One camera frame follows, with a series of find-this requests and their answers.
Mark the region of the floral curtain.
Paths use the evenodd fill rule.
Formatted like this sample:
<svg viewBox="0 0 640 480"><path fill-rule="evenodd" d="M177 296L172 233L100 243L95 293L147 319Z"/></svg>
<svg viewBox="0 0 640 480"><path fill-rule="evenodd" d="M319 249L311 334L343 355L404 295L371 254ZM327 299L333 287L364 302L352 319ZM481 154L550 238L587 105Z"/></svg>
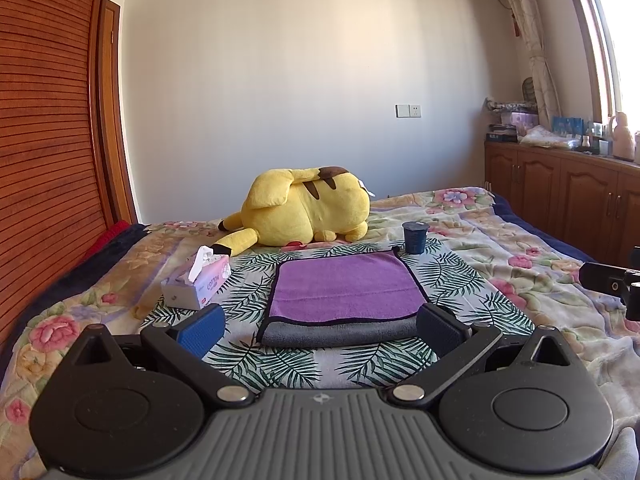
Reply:
<svg viewBox="0 0 640 480"><path fill-rule="evenodd" d="M560 102L548 58L544 52L544 28L537 0L508 0L508 3L526 47L534 84L538 119L541 125L550 129L552 119L555 116L560 116Z"/></svg>

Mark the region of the white wall switch plate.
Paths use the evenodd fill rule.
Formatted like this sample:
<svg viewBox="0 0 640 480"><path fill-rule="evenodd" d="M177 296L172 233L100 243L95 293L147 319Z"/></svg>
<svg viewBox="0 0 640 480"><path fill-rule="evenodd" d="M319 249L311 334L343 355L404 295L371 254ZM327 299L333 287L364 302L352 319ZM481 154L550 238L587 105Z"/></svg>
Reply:
<svg viewBox="0 0 640 480"><path fill-rule="evenodd" d="M420 118L421 117L420 105L396 104L395 112L396 112L397 118Z"/></svg>

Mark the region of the dark blue cup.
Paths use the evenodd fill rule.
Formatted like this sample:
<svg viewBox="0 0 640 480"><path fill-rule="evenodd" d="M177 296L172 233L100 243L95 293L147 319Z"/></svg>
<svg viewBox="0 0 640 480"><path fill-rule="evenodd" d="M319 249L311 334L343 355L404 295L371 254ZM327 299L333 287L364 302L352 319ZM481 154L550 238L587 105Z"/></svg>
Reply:
<svg viewBox="0 0 640 480"><path fill-rule="evenodd" d="M407 221L402 224L404 229L405 251L409 255L421 255L426 245L428 225L422 221Z"/></svg>

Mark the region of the dark blue bed sheet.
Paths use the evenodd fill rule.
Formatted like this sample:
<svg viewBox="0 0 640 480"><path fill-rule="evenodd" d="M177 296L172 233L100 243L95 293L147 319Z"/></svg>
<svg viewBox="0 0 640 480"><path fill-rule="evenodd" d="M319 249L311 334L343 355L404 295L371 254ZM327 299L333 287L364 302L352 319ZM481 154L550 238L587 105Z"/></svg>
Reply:
<svg viewBox="0 0 640 480"><path fill-rule="evenodd" d="M582 252L580 249L570 246L570 244L561 242L560 240L553 237L552 235L544 231L541 231L540 229L535 228L534 226L532 226L531 224L529 224L528 222L520 218L512 210L509 202L504 197L500 195L495 195L494 200L495 200L495 205L494 205L495 214L498 217L500 217L502 220L516 224L517 226L529 232L530 234L533 234L536 237L540 238L547 245L549 245L550 247L552 247L557 252L560 252L563 255L580 260L583 263L597 262L596 260L593 260L593 258L586 255L584 252Z"/></svg>

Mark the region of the purple and grey towel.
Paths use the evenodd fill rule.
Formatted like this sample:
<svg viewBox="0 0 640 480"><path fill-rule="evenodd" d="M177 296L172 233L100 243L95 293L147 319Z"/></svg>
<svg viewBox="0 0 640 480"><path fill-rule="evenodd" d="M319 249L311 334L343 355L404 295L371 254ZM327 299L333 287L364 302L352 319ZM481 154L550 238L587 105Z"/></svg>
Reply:
<svg viewBox="0 0 640 480"><path fill-rule="evenodd" d="M396 250L280 264L256 340L327 349L416 336L427 296Z"/></svg>

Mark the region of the palm leaf print cloth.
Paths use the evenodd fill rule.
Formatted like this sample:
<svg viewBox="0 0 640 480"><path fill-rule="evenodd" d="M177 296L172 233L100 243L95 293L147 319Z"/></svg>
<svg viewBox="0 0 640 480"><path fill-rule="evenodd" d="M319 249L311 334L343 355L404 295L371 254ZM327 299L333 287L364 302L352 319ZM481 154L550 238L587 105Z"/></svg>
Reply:
<svg viewBox="0 0 640 480"><path fill-rule="evenodd" d="M427 301L465 325L528 336L533 323L486 278L431 238L420 255L399 244L359 243L230 262L213 310L178 337L215 370L259 392L270 387L396 384L440 352L416 334Z"/></svg>

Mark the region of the wooden cabinet row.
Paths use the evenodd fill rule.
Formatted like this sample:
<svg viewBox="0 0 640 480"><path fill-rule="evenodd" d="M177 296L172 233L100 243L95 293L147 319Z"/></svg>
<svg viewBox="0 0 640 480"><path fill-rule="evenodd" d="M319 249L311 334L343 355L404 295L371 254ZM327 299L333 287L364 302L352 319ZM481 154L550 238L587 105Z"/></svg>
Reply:
<svg viewBox="0 0 640 480"><path fill-rule="evenodd" d="M603 263L639 245L639 167L516 143L485 144L485 183L524 221Z"/></svg>

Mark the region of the pink bottle on sill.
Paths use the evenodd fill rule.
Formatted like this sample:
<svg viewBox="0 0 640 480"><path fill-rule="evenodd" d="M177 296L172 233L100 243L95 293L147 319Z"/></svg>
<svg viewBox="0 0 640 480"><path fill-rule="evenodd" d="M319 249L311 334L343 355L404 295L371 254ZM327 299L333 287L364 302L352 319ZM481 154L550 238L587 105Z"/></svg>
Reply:
<svg viewBox="0 0 640 480"><path fill-rule="evenodd" d="M632 162L636 141L628 126L628 118L624 112L617 112L611 120L613 137L613 156Z"/></svg>

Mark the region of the clutter boxes on cabinet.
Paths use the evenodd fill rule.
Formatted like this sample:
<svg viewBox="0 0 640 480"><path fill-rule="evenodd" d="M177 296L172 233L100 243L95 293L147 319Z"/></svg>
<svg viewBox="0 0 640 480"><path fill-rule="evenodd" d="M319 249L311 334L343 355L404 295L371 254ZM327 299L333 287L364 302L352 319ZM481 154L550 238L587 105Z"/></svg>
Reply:
<svg viewBox="0 0 640 480"><path fill-rule="evenodd" d="M484 107L495 117L495 121L488 126L487 141L556 148L596 156L613 155L613 140L605 135L606 128L600 122L553 116L550 128L546 128L539 119L532 77L523 80L522 95L523 101L520 102L485 99Z"/></svg>

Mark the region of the red blanket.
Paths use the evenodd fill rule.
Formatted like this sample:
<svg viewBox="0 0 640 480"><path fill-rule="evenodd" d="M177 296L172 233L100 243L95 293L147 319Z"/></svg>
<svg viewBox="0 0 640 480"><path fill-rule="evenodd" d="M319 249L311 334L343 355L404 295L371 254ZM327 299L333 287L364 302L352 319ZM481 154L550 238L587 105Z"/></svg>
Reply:
<svg viewBox="0 0 640 480"><path fill-rule="evenodd" d="M122 232L127 231L131 224L125 220L119 220L102 233L96 241L86 251L84 258L88 259L97 252L100 252L108 243L111 243Z"/></svg>

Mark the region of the white pink tissue box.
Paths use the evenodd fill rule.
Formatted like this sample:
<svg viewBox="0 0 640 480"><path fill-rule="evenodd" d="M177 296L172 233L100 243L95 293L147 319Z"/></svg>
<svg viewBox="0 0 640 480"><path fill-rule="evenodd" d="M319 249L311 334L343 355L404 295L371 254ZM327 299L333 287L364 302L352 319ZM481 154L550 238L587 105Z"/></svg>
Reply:
<svg viewBox="0 0 640 480"><path fill-rule="evenodd" d="M229 256L215 254L213 248L201 246L182 266L160 282L165 306L201 310L230 275Z"/></svg>

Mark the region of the wooden room door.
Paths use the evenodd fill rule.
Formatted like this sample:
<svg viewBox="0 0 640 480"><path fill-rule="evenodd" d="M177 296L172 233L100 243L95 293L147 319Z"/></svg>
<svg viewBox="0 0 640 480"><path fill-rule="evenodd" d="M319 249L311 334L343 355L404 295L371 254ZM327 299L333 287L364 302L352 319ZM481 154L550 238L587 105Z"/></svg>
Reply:
<svg viewBox="0 0 640 480"><path fill-rule="evenodd" d="M118 50L120 6L104 0L98 49L98 81L104 164L116 221L137 222L120 112Z"/></svg>

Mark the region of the yellow pikachu plush toy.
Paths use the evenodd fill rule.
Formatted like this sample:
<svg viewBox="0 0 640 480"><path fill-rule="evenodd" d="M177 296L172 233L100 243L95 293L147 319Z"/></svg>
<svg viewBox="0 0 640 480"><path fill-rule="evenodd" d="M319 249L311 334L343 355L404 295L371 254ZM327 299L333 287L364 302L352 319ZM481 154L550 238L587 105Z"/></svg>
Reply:
<svg viewBox="0 0 640 480"><path fill-rule="evenodd" d="M235 257L256 245L356 242L368 232L373 194L337 166L270 169L254 180L240 211L224 218L216 255Z"/></svg>

